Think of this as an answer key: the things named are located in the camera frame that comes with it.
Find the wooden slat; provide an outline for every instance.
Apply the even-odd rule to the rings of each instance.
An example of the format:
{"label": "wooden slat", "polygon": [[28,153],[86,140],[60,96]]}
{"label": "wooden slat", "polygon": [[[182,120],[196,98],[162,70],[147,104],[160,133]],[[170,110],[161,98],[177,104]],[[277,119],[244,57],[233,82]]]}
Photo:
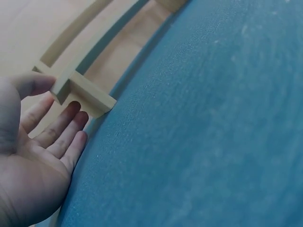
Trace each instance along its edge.
{"label": "wooden slat", "polygon": [[77,35],[113,0],[96,0],[86,9],[81,10],[71,18],[60,32],[51,39],[44,55],[40,61],[48,67],[56,62],[66,47],[77,37]]}
{"label": "wooden slat", "polygon": [[100,29],[79,49],[79,54],[72,59],[52,87],[51,92],[57,102],[63,104],[68,97],[70,93],[69,78],[75,69],[80,74],[84,74],[96,57],[147,2],[148,0],[123,0],[119,7],[112,9],[112,14],[104,18]]}

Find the light wood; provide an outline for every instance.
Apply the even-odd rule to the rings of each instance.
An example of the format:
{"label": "light wood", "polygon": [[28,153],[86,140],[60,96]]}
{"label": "light wood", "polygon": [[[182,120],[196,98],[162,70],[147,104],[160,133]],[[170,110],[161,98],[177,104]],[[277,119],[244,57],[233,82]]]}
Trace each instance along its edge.
{"label": "light wood", "polygon": [[[114,1],[103,13],[110,13],[112,7],[118,4],[119,1]],[[170,14],[159,3],[154,0],[149,1],[96,58],[84,76],[109,94],[121,76],[125,75],[125,71],[132,65],[141,49]],[[96,18],[97,22],[102,21],[101,16]],[[74,50],[77,46],[76,42],[73,43],[74,47],[71,46]],[[70,55],[66,52],[65,56],[60,59],[60,64]]]}
{"label": "light wood", "polygon": [[40,62],[38,61],[34,68],[33,68],[33,71],[34,72],[40,72],[40,73],[43,73],[43,74],[47,74],[47,75],[50,75],[50,76],[54,76],[55,73],[52,71],[51,68],[49,68],[47,65],[45,65],[43,62]]}
{"label": "light wood", "polygon": [[102,110],[96,108],[93,103],[88,102],[85,98],[77,93],[71,93],[64,104],[68,105],[72,101],[77,101],[81,105],[81,109],[85,110],[92,118],[99,118],[105,114]]}
{"label": "light wood", "polygon": [[52,67],[66,47],[77,35],[113,0],[96,0],[84,10],[73,16],[65,26],[51,39],[47,50],[40,61],[46,66]]}
{"label": "light wood", "polygon": [[78,72],[73,73],[70,78],[70,84],[73,93],[83,97],[88,103],[104,113],[110,111],[116,104],[114,98],[99,89]]}
{"label": "light wood", "polygon": [[70,77],[75,70],[79,71],[80,68],[84,74],[100,52],[147,2],[148,0],[124,0],[104,18],[101,28],[79,49],[79,54],[71,60],[52,87],[51,92],[58,103],[62,105],[71,93]]}
{"label": "light wood", "polygon": [[188,0],[156,0],[158,3],[163,5],[170,12],[177,12]]}

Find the teal upholstery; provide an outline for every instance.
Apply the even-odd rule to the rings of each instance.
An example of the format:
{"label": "teal upholstery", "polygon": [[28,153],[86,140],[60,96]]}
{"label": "teal upholstery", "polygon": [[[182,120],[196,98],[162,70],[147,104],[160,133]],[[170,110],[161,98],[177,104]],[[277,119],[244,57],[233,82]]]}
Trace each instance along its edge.
{"label": "teal upholstery", "polygon": [[168,23],[57,226],[303,226],[303,1],[192,0]]}

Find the palm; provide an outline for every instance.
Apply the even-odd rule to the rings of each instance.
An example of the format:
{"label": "palm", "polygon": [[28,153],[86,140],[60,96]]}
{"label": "palm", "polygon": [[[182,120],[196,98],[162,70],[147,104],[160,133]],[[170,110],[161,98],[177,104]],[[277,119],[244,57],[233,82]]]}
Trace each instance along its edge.
{"label": "palm", "polygon": [[[13,119],[18,127],[11,125],[7,128],[6,137],[16,137],[14,151],[0,152],[0,200],[4,204],[0,209],[6,210],[10,218],[17,221],[12,221],[17,226],[42,221],[60,207],[86,142],[82,129],[88,116],[80,112],[80,105],[76,102],[71,103],[40,135],[29,138],[28,134],[52,104],[51,96],[46,96],[21,117],[20,123],[20,118]],[[8,108],[2,118],[16,117],[16,111],[18,108]],[[9,139],[0,141],[0,145],[6,147],[6,142],[9,143]]]}

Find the wooden floor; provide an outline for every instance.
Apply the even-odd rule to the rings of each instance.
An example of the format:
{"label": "wooden floor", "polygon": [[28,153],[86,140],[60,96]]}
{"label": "wooden floor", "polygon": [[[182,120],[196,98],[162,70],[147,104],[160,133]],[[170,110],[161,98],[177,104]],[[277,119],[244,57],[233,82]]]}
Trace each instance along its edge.
{"label": "wooden floor", "polygon": [[[112,9],[123,0],[114,0]],[[88,4],[88,0],[1,0],[0,1],[0,75],[14,75],[32,69],[48,40],[78,10]],[[77,47],[93,35],[102,17],[97,16],[60,57],[57,67],[72,56]],[[100,88],[109,92],[119,80],[144,44],[167,18],[169,12],[152,1],[130,21],[111,44],[97,58],[86,73],[86,77]],[[25,111],[39,97],[26,98]],[[63,107],[55,104],[32,136],[39,133],[53,121]]]}

